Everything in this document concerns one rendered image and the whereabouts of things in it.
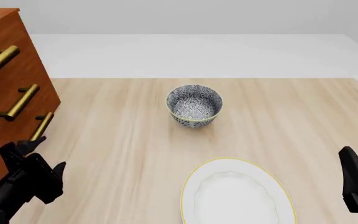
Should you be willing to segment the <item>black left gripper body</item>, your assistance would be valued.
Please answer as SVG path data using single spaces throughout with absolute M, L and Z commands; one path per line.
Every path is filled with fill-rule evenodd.
M 54 167 L 50 167 L 36 152 L 21 156 L 16 145 L 10 142 L 0 147 L 0 156 L 9 171 L 10 179 L 29 197 L 37 197 L 45 204 L 52 203 L 62 195 L 57 190 Z

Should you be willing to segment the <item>blue patterned bowl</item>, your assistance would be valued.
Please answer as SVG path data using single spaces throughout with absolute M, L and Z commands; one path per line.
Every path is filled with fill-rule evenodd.
M 222 110 L 223 99 L 210 87 L 182 85 L 168 93 L 166 106 L 178 124 L 187 128 L 203 128 L 216 119 Z

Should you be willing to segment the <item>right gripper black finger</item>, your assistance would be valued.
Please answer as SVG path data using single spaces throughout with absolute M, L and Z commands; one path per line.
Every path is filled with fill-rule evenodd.
M 338 154 L 343 173 L 343 192 L 358 192 L 358 155 L 348 146 Z

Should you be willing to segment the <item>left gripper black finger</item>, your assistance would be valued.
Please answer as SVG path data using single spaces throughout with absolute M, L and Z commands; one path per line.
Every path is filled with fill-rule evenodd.
M 63 172 L 65 170 L 66 164 L 67 164 L 66 162 L 61 162 L 53 168 L 53 171 L 54 171 L 55 177 L 56 177 L 55 182 L 56 182 L 56 186 L 57 186 L 57 190 L 58 190 L 59 194 L 63 193 Z
M 31 152 L 34 152 L 36 147 L 38 147 L 38 145 L 40 145 L 45 140 L 46 137 L 42 136 L 33 141 L 30 140 L 18 141 L 16 145 L 16 150 L 21 156 L 26 156 Z

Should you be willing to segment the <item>white plate with yellow rim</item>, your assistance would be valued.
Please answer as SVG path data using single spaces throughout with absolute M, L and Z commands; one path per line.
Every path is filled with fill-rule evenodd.
M 196 167 L 180 195 L 183 224 L 297 224 L 292 200 L 262 167 L 222 157 Z

